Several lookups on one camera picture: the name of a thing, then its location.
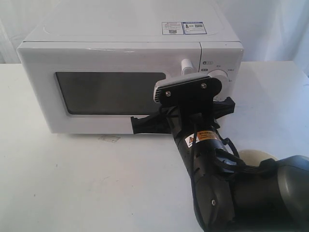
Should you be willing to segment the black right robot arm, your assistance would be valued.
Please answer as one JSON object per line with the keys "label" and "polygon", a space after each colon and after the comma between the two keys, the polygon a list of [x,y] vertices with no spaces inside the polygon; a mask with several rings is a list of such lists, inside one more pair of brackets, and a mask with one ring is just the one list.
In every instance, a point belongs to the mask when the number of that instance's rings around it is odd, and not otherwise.
{"label": "black right robot arm", "polygon": [[206,232],[306,232],[309,229],[309,159],[295,155],[244,161],[222,138],[217,119],[235,103],[161,106],[131,118],[133,132],[170,133],[190,176],[194,212]]}

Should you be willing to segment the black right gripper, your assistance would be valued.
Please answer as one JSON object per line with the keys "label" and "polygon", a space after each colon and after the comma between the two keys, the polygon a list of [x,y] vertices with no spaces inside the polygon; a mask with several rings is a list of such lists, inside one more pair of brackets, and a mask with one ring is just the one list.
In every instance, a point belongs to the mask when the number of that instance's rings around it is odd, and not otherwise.
{"label": "black right gripper", "polygon": [[159,112],[143,118],[131,117],[133,134],[169,134],[176,143],[218,142],[216,119],[234,113],[231,97],[224,101],[160,106]]}

